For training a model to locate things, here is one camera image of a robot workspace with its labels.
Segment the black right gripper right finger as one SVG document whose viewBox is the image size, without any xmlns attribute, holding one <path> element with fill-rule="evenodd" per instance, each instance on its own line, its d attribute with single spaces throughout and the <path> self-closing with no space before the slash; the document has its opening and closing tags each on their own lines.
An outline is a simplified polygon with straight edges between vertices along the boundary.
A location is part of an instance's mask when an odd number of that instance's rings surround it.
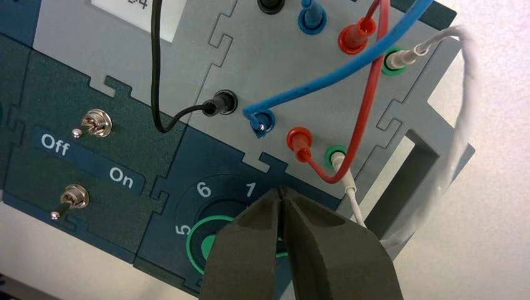
<svg viewBox="0 0 530 300">
<path fill-rule="evenodd" d="M 375 234 L 288 187 L 279 195 L 296 299 L 403 298 Z"/>
</svg>

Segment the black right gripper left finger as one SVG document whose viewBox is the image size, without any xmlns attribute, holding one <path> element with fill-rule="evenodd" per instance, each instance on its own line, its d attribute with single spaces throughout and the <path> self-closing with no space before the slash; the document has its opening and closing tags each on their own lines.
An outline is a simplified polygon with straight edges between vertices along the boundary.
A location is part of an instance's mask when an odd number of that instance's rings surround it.
<svg viewBox="0 0 530 300">
<path fill-rule="evenodd" d="M 200 299 L 273 299 L 280 210 L 272 188 L 218 232 Z"/>
</svg>

